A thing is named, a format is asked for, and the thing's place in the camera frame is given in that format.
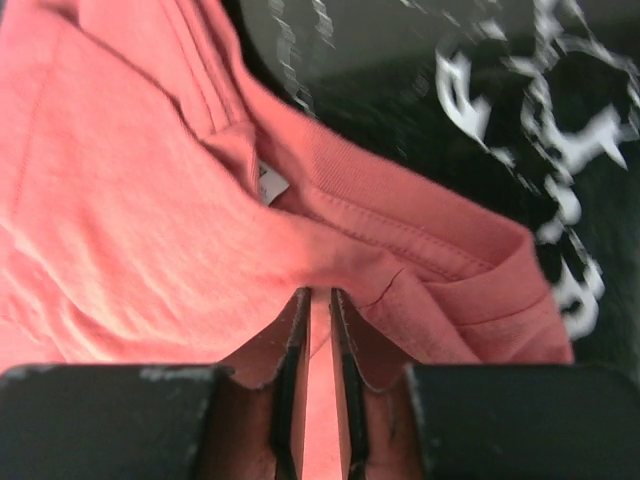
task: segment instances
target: seam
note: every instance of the seam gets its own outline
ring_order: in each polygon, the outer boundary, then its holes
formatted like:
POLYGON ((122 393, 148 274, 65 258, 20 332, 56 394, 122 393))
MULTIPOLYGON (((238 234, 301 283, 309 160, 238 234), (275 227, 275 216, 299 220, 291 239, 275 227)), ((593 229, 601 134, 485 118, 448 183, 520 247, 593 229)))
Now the seam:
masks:
MULTIPOLYGON (((531 301, 531 297, 527 298, 527 305, 525 307, 522 307, 518 310, 516 310, 515 312, 509 312, 506 313, 504 315, 500 315, 498 317, 492 317, 492 318, 485 318, 482 320, 478 320, 476 322, 473 323, 456 323, 456 328, 458 329, 467 329, 467 328, 476 328, 476 327, 482 327, 483 325, 487 325, 489 323, 493 323, 493 322, 497 322, 500 320, 504 320, 506 318, 511 318, 511 317, 515 317, 517 315, 521 315, 525 312, 527 312, 528 310, 531 309, 535 309, 538 305, 540 305, 542 302, 545 301, 545 299, 549 296, 549 293, 543 293, 540 297, 536 297, 534 301, 531 301)), ((546 307, 541 307, 542 311, 538 314, 535 315, 534 319, 539 319, 540 317, 542 317, 543 315, 547 314, 547 313, 551 313, 551 312, 558 312, 557 309, 555 309, 554 307, 551 306, 546 306, 546 307)))
POLYGON ((368 235, 365 235, 361 232, 356 232, 354 230, 351 230, 349 228, 346 227, 342 227, 340 225, 335 225, 331 222, 327 222, 324 218, 320 217, 319 215, 317 215, 316 213, 313 212, 307 212, 306 215, 308 215, 311 219, 322 223, 323 225, 327 225, 330 226, 331 228, 334 228, 336 230, 338 230, 341 233, 344 233, 345 235, 348 235, 352 238, 356 238, 358 240, 364 241, 365 243, 372 245, 372 246, 376 246, 376 247, 382 247, 382 248, 386 248, 389 249, 390 251, 392 251, 393 253, 395 253, 396 255, 398 255, 401 258, 404 258, 405 260, 411 260, 413 262, 416 262, 420 265, 422 265, 423 267, 427 268, 428 270, 430 270, 433 273, 436 273, 440 276, 442 276, 445 280, 449 280, 449 281, 457 281, 457 280, 462 280, 461 277, 454 275, 446 270, 444 270, 441 267, 438 267, 437 265, 434 265, 433 263, 429 262, 428 260, 425 260, 424 258, 420 257, 419 255, 416 255, 415 253, 405 249, 405 248, 399 248, 393 244, 390 244, 388 242, 380 242, 379 240, 376 240, 374 238, 371 238, 368 235))
MULTIPOLYGON (((180 51, 182 52, 182 58, 184 58, 185 63, 187 64, 187 68, 189 69, 189 74, 191 75, 191 78, 193 79, 193 81, 194 81, 194 83, 196 85, 196 89, 198 90, 198 95, 200 95, 200 100, 202 101, 202 103, 204 105, 207 106, 207 111, 209 112, 209 120, 211 120, 211 124, 213 125, 214 130, 217 130, 216 121, 213 118, 213 113, 211 112, 211 107, 210 107, 209 103, 207 102, 207 99, 206 99, 206 97, 204 95, 204 92, 202 91, 202 87, 200 85, 200 82, 198 82, 196 80, 195 73, 193 72, 193 68, 191 66, 191 62, 189 62, 189 60, 188 60, 189 57, 187 56, 187 54, 185 52, 184 45, 182 43, 180 35, 178 35, 178 32, 176 31, 176 27, 175 27, 175 25, 173 23, 173 20, 172 20, 171 16, 169 15, 169 13, 167 13, 167 9, 166 9, 165 3, 161 2, 160 6, 162 8, 162 13, 164 14, 167 22, 169 23, 169 26, 171 27, 171 32, 173 33, 173 36, 174 36, 175 40, 177 41, 177 43, 178 43, 178 45, 180 47, 180 51)), ((216 83, 214 81, 212 81, 211 83, 212 83, 213 88, 215 89, 216 94, 218 95, 218 97, 221 97, 220 90, 218 89, 218 86, 216 85, 216 83)), ((227 117, 229 116, 226 107, 225 107, 225 115, 227 117)))
MULTIPOLYGON (((228 125, 235 123, 235 118, 232 115, 233 112, 232 112, 232 109, 231 109, 231 107, 229 105, 228 99, 226 98, 225 95, 223 95, 223 91, 222 91, 222 88, 220 87, 218 78, 211 71, 209 63, 206 62, 204 60, 203 56, 202 56, 201 49, 200 49, 200 47, 198 45, 198 42, 195 39, 195 36, 193 35, 192 26, 189 24, 189 22, 185 18, 184 11, 182 9, 182 6, 181 6, 180 2, 177 1, 177 0, 171 0, 171 1, 175 5, 176 9, 180 12, 180 16, 182 17, 182 22, 186 26, 186 29, 189 31, 191 42, 193 43, 193 47, 194 47, 194 49, 196 50, 196 52, 198 54, 198 59, 200 60, 200 63, 203 66, 203 68, 205 69, 205 71, 207 72, 207 77, 211 81, 211 85, 213 86, 213 89, 216 91, 216 95, 218 96, 218 99, 220 100, 220 103, 222 104, 222 108, 224 110, 224 114, 225 114, 225 117, 226 117, 225 118, 226 123, 228 125)), ((162 5, 162 11, 163 11, 165 17, 167 18, 167 21, 171 25, 171 30, 172 30, 174 36, 176 37, 176 40, 178 41, 178 44, 180 45, 180 49, 182 51, 183 57, 186 60, 187 65, 189 66, 189 73, 191 74, 191 77, 193 78, 195 84, 197 85, 198 92, 199 92, 199 94, 200 94, 200 96, 201 96, 201 98, 203 100, 203 103, 205 105, 207 105, 207 109, 209 110, 209 117, 211 118, 211 122, 213 123, 214 128, 215 128, 216 122, 213 119, 213 115, 212 115, 212 112, 211 112, 210 105, 206 101, 206 97, 204 96, 204 92, 202 91, 202 86, 200 85, 200 82, 197 81, 196 76, 195 76, 194 71, 193 71, 193 67, 191 66, 191 62, 189 61, 189 57, 185 53, 184 43, 183 43, 182 39, 180 38, 180 35, 178 35, 178 32, 177 32, 175 24, 174 24, 174 19, 167 12, 167 7, 166 7, 166 4, 165 4, 164 1, 161 3, 161 5, 162 5)))
POLYGON ((62 44, 62 38, 65 32, 66 32, 66 29, 64 28, 64 25, 63 25, 60 27, 60 30, 58 31, 58 34, 54 41, 55 43, 52 50, 52 59, 49 65, 47 65, 46 67, 44 78, 42 79, 42 83, 40 84, 38 93, 36 94, 36 98, 33 102, 33 108, 31 110, 31 114, 27 122, 27 138, 25 139, 24 151, 22 154, 22 158, 20 159, 20 167, 18 169, 18 179, 16 182, 15 195, 11 201, 11 221, 10 221, 11 225, 15 225, 16 217, 18 216, 18 207, 20 204, 20 200, 22 199, 24 184, 27 176, 27 169, 29 164, 31 163, 30 157, 31 157, 31 146, 33 142, 33 133, 34 133, 33 131, 35 128, 38 113, 40 111, 40 105, 42 103, 42 99, 44 98, 46 87, 49 84, 49 80, 53 72, 53 67, 58 62, 60 45, 62 44))
POLYGON ((438 238, 435 238, 432 235, 429 235, 428 233, 426 233, 426 232, 424 232, 424 231, 422 231, 422 230, 420 230, 420 229, 418 229, 416 227, 401 223, 401 222, 399 222, 397 220, 392 220, 392 219, 387 218, 387 217, 385 217, 383 215, 380 215, 380 214, 378 214, 376 212, 372 212, 370 210, 366 210, 363 207, 355 205, 355 204, 353 204, 351 202, 347 202, 344 199, 341 199, 341 198, 335 197, 333 195, 330 195, 327 192, 319 189, 315 185, 313 185, 313 187, 320 195, 325 197, 327 199, 327 201, 329 201, 329 202, 331 202, 333 204, 338 204, 338 205, 340 205, 341 207, 343 207, 343 208, 345 208, 347 210, 351 210, 357 215, 360 215, 360 216, 365 217, 365 218, 373 219, 373 220, 375 220, 377 222, 380 222, 380 223, 382 223, 382 224, 384 224, 386 226, 392 227, 392 228, 400 230, 402 232, 406 232, 406 233, 409 233, 409 234, 412 234, 412 235, 416 235, 416 236, 420 237, 421 239, 427 241, 428 243, 430 243, 432 245, 435 245, 435 246, 438 246, 438 247, 441 247, 441 248, 444 248, 447 251, 453 253, 454 255, 457 255, 457 256, 463 258, 464 260, 472 262, 477 266, 484 267, 484 268, 493 268, 494 267, 494 265, 491 265, 491 264, 489 264, 489 263, 487 263, 487 262, 485 262, 483 260, 480 260, 479 258, 469 254, 468 252, 460 250, 459 248, 456 248, 456 247, 454 247, 453 245, 451 245, 449 243, 445 243, 442 240, 440 240, 438 238))

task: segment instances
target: white graphic design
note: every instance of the white graphic design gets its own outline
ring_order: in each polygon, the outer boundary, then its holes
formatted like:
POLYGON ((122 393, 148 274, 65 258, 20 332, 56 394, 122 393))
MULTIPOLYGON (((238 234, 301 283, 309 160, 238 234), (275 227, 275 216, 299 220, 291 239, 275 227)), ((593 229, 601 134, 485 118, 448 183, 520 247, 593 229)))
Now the white graphic design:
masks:
MULTIPOLYGON (((470 98, 472 62, 464 53, 436 53, 438 98, 451 121, 506 165, 525 188, 536 193, 542 190, 557 201, 559 208, 555 218, 539 228, 536 238, 540 244, 558 244, 563 236, 568 236, 574 248, 573 253, 581 259, 583 280, 578 281, 574 277, 563 259, 560 279, 553 288, 558 307, 563 311, 567 332, 572 339, 577 339, 593 331, 598 317, 598 300, 604 294, 604 283, 596 260, 589 256, 572 229, 580 221, 582 208, 571 187, 574 177, 602 154, 606 154, 620 168, 627 168, 620 145, 640 137, 638 72, 630 59, 608 51, 598 41, 576 0, 533 0, 529 5, 535 11, 534 54, 531 58, 505 58, 504 65, 510 71, 531 78, 525 91, 521 124, 531 145, 553 166, 554 173, 546 177, 544 184, 536 186, 517 172, 517 151, 508 147, 491 149, 485 145, 492 105, 482 95, 470 98), (566 34, 557 17, 560 14, 570 18, 572 24, 581 26, 586 38, 566 34), (562 59, 577 54, 586 55, 628 75, 626 93, 631 112, 628 118, 621 118, 612 100, 611 104, 592 116, 582 130, 561 131, 554 115, 548 75, 562 59)), ((474 35, 478 41, 487 38, 507 41, 504 29, 494 18, 478 22, 474 35)))

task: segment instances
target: stitching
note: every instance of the stitching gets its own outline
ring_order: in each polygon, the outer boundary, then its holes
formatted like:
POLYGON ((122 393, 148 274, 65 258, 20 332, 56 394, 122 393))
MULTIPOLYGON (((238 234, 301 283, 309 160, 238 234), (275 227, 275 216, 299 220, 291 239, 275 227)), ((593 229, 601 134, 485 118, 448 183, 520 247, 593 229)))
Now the stitching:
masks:
POLYGON ((24 152, 22 154, 22 158, 20 159, 20 168, 18 170, 18 180, 16 183, 16 191, 14 198, 11 202, 11 224, 15 224, 16 217, 18 216, 18 207, 20 204, 20 200, 22 199, 22 194, 24 190, 24 183, 27 176, 27 168, 30 164, 30 156, 31 156, 31 146, 33 142, 33 130, 35 128, 35 123, 37 120, 38 112, 40 111, 40 105, 42 103, 42 99, 44 98, 44 93, 46 91, 46 86, 49 84, 49 80, 51 78, 51 74, 53 72, 53 67, 56 65, 58 61, 58 54, 60 52, 60 45, 62 44, 62 38, 66 33, 66 29, 64 25, 60 26, 60 30, 55 39, 55 43, 52 50, 52 59, 49 65, 46 67, 46 72, 44 78, 42 79, 42 83, 36 94, 35 101, 33 102, 33 109, 31 110, 31 115, 29 116, 29 120, 27 123, 27 138, 25 140, 24 152))
POLYGON ((420 265, 428 268, 430 271, 437 273, 438 275, 441 275, 442 277, 444 277, 445 280, 449 280, 449 281, 457 281, 457 280, 461 280, 462 278, 451 274, 450 272, 447 272, 446 270, 442 269, 441 267, 438 267, 437 265, 434 265, 433 263, 429 262, 428 260, 425 260, 424 258, 420 257, 419 255, 416 255, 415 253, 404 249, 404 248, 399 248, 396 245, 387 243, 387 242, 380 242, 374 238, 369 237, 368 235, 365 235, 361 232, 356 232, 354 230, 351 230, 349 228, 343 227, 341 225, 335 225, 331 222, 328 222, 327 220, 325 220, 324 218, 320 217, 319 215, 317 215, 314 212, 310 212, 308 211, 306 213, 306 215, 308 215, 310 218, 312 218, 313 220, 316 220, 317 222, 320 222, 324 225, 329 225, 331 226, 331 228, 334 228, 346 235, 349 235, 353 238, 357 238, 359 240, 362 240, 366 243, 368 243, 369 245, 372 246, 376 246, 376 247, 382 247, 382 248, 387 248, 389 250, 391 250, 393 253, 397 254, 398 256, 406 259, 406 260, 411 260, 414 262, 419 263, 420 265))
MULTIPOLYGON (((167 21, 169 22, 169 26, 171 27, 171 32, 173 33, 173 36, 175 37, 176 41, 178 42, 178 45, 180 46, 180 51, 182 52, 182 57, 183 57, 183 58, 185 59, 185 61, 186 61, 187 68, 189 68, 189 74, 191 75, 191 77, 192 77, 192 78, 193 78, 193 80, 194 80, 194 83, 195 83, 195 85, 196 85, 196 89, 198 90, 198 95, 200 95, 200 99, 202 100, 202 103, 203 103, 204 105, 206 105, 206 106, 207 106, 207 111, 209 112, 209 119, 211 120, 211 123, 212 123, 212 125, 213 125, 214 129, 215 129, 215 130, 217 130, 217 128, 216 128, 216 121, 215 121, 215 119, 213 118, 213 112, 211 111, 211 107, 209 106, 209 103, 207 102, 207 99, 206 99, 206 97, 204 96, 204 92, 202 91, 202 87, 201 87, 201 85, 200 85, 200 82, 198 82, 198 81, 196 80, 196 76, 195 76, 195 73, 194 73, 193 68, 192 68, 192 66, 191 66, 191 62, 189 62, 189 61, 188 61, 188 58, 189 58, 189 57, 187 56, 187 54, 186 54, 186 52, 185 52, 184 45, 183 45, 183 43, 182 43, 182 39, 180 38, 180 36, 178 35, 178 32, 176 31, 176 28, 175 28, 175 25, 173 24, 173 20, 172 20, 172 18, 171 18, 171 17, 169 16, 169 14, 167 13, 167 9, 166 9, 166 6, 165 6, 164 2, 161 2, 161 3, 160 3, 160 6, 161 6, 161 8, 162 8, 162 13, 164 14, 165 18, 166 18, 166 19, 167 19, 167 21)), ((176 6, 178 7, 178 10, 180 11, 180 14, 182 14, 182 10, 180 10, 180 6, 179 6, 179 5, 177 5, 177 4, 176 4, 176 6)), ((215 89, 215 91, 216 91, 216 94, 218 95, 218 98, 221 98, 222 96, 220 95, 220 90, 219 90, 219 88, 218 88, 218 85, 216 84, 216 82, 215 82, 215 81, 212 81, 211 83, 212 83, 212 85, 213 85, 213 88, 214 88, 214 89, 215 89)), ((229 119, 228 119, 228 117, 229 117, 229 113, 228 113, 228 111, 227 111, 227 109, 226 109, 226 106, 225 106, 225 105, 223 105, 223 108, 225 109, 225 115, 227 116, 227 121, 228 121, 228 120, 229 120, 229 119)))
POLYGON ((354 205, 350 202, 347 202, 344 199, 341 198, 337 198, 334 197, 330 194, 328 194, 327 192, 324 192, 323 190, 320 190, 318 187, 316 187, 315 185, 312 185, 314 187, 314 189, 321 194, 322 196, 324 196, 329 202, 334 203, 334 204, 338 204, 340 206, 342 206, 343 208, 346 208, 347 210, 351 210, 353 212, 355 212, 357 215, 361 215, 365 218, 370 218, 370 219, 374 219, 375 221, 378 221, 384 225, 390 226, 392 228, 401 230, 403 232, 406 233, 410 233, 412 235, 417 235, 418 237, 420 237, 421 239, 431 243, 432 245, 444 248, 446 250, 448 250, 449 252, 465 259, 468 260, 469 262, 474 263, 477 266, 480 267, 484 267, 484 268, 493 268, 494 265, 491 265, 483 260, 480 260, 479 258, 469 254, 468 252, 465 252, 463 250, 460 250, 459 248, 454 247, 453 245, 450 245, 448 243, 443 242, 440 239, 437 239, 435 237, 433 237, 432 235, 429 235, 428 233, 417 229, 416 227, 410 226, 410 225, 406 225, 404 223, 401 223, 397 220, 392 220, 390 218, 384 217, 376 212, 372 212, 369 210, 366 210, 358 205, 354 205))

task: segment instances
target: pink t-shirt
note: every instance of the pink t-shirt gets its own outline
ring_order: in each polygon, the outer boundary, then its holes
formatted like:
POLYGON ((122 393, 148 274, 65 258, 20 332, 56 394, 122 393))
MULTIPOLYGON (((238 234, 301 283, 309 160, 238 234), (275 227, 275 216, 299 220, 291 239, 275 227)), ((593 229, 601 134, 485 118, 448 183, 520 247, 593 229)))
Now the pink t-shirt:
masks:
POLYGON ((0 158, 0 368, 214 362, 313 287, 307 479, 340 477, 330 287, 421 362, 572 359, 529 232, 280 102, 218 0, 9 1, 0 158))

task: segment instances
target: white label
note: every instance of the white label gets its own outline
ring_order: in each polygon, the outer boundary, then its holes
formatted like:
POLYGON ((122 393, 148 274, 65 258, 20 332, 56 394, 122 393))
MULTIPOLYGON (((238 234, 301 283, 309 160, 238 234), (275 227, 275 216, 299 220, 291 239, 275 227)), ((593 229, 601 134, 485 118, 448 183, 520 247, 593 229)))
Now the white label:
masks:
POLYGON ((266 163, 260 161, 258 166, 260 168, 259 183, 262 203, 271 205, 276 198, 289 188, 289 182, 266 163))

